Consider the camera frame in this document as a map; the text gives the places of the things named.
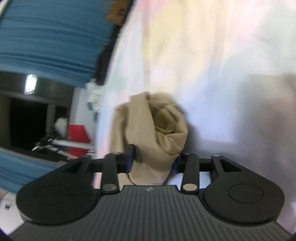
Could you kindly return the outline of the tan printed t-shirt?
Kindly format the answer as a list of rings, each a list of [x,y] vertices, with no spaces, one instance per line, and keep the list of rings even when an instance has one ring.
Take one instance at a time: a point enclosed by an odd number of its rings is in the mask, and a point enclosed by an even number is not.
[[[109,152],[136,146],[130,172],[118,175],[119,186],[164,184],[187,136],[186,118],[167,93],[131,96],[115,109],[110,132]]]

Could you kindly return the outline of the pile of clothes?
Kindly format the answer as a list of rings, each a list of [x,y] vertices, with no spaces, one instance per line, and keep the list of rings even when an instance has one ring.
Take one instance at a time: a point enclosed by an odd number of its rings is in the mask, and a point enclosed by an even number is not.
[[[85,84],[88,93],[87,108],[94,113],[94,120],[98,119],[101,111],[104,85],[107,76],[109,62],[114,49],[115,41],[103,45],[101,54],[98,55],[94,77]]]

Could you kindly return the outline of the garment steamer stand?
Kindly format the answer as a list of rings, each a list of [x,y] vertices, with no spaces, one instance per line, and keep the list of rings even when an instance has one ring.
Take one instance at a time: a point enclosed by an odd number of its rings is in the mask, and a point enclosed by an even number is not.
[[[88,154],[95,154],[95,147],[90,143],[73,142],[61,138],[46,136],[41,138],[32,148],[32,152],[48,150],[50,152],[62,155],[67,160],[75,160]]]

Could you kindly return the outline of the red garment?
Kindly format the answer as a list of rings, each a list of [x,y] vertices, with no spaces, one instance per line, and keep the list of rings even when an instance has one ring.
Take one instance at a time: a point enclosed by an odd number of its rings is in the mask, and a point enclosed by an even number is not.
[[[82,125],[69,125],[68,126],[68,135],[69,141],[90,144],[91,139],[89,138],[88,133],[86,132],[84,126]],[[82,157],[88,153],[87,149],[74,148],[71,147],[68,149],[68,154],[71,154],[76,157]]]

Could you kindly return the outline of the left blue curtain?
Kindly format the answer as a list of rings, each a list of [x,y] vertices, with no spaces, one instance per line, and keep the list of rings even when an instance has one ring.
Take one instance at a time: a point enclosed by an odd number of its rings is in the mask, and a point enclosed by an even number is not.
[[[24,185],[65,164],[1,148],[1,188],[17,193]]]

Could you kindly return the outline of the blue curtain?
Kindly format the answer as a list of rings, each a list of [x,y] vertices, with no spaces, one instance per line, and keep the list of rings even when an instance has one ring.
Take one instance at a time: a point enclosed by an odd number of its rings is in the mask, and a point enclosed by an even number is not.
[[[83,87],[114,24],[112,1],[2,1],[1,71]]]
[[[17,193],[24,185],[65,164],[1,148],[1,188]]]

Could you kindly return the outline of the dark window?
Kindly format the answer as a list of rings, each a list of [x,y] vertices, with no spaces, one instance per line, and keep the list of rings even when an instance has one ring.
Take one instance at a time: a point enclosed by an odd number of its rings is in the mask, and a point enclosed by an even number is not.
[[[75,88],[34,74],[1,72],[1,147],[56,161],[59,154],[37,144],[58,137],[57,119],[70,115]]]

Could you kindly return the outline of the pastel tie-dye bed cover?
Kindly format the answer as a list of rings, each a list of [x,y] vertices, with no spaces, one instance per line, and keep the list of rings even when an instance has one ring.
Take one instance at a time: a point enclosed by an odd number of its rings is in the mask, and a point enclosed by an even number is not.
[[[187,151],[220,153],[279,185],[295,232],[295,1],[136,1],[116,43],[96,134],[114,109],[166,92],[189,123]]]

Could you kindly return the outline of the right blue curtain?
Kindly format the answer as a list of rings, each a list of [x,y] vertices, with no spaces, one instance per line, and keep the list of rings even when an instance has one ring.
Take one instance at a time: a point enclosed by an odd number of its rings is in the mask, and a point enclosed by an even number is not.
[[[114,24],[112,1],[2,1],[1,71],[83,87]]]

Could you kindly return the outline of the brown paper bag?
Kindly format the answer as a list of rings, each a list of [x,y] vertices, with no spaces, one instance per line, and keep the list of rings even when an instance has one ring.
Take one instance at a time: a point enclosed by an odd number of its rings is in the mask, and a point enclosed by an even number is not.
[[[107,12],[106,20],[115,25],[122,26],[125,23],[127,15],[132,7],[133,0],[114,0]]]

